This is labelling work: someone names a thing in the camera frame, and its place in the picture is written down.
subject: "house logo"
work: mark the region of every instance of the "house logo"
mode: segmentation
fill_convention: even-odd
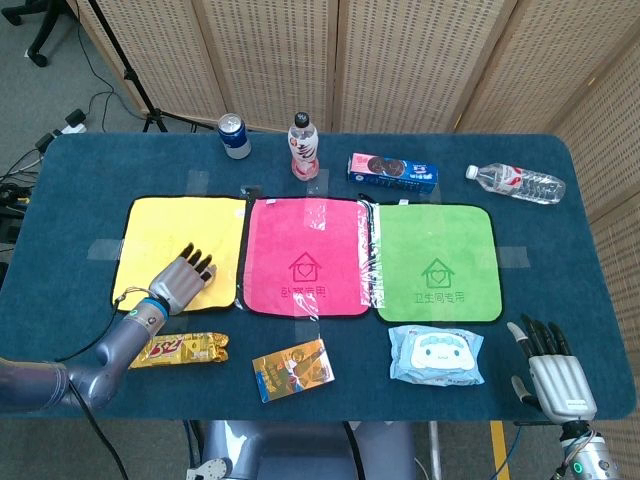
[[[289,265],[294,282],[315,282],[318,280],[318,270],[322,268],[311,255],[304,252]]]
[[[455,275],[453,270],[447,267],[442,260],[435,258],[420,276],[427,281],[427,288],[450,288],[451,277]]]

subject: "snack package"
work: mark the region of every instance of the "snack package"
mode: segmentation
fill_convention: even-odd
[[[347,178],[356,183],[431,193],[438,184],[438,168],[428,163],[354,153],[349,158]]]
[[[256,358],[253,370],[262,403],[334,380],[324,342],[320,339]]]
[[[147,343],[129,368],[225,362],[229,358],[224,349],[228,343],[229,337],[222,333],[158,335]]]

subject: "wet wipes package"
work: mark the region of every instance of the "wet wipes package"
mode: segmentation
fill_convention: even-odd
[[[392,379],[422,385],[480,385],[483,337],[467,330],[404,325],[390,328]]]

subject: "green towel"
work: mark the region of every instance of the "green towel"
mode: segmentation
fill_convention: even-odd
[[[491,322],[502,313],[489,214],[468,205],[380,205],[376,218],[388,322]]]

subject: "yellow towel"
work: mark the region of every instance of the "yellow towel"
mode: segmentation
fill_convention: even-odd
[[[186,311],[228,307],[236,295],[236,273],[245,200],[206,197],[145,197],[133,202],[124,236],[112,302],[127,287],[148,288],[189,242],[213,256],[215,280],[200,292]],[[119,305],[131,310],[145,293],[130,293]]]

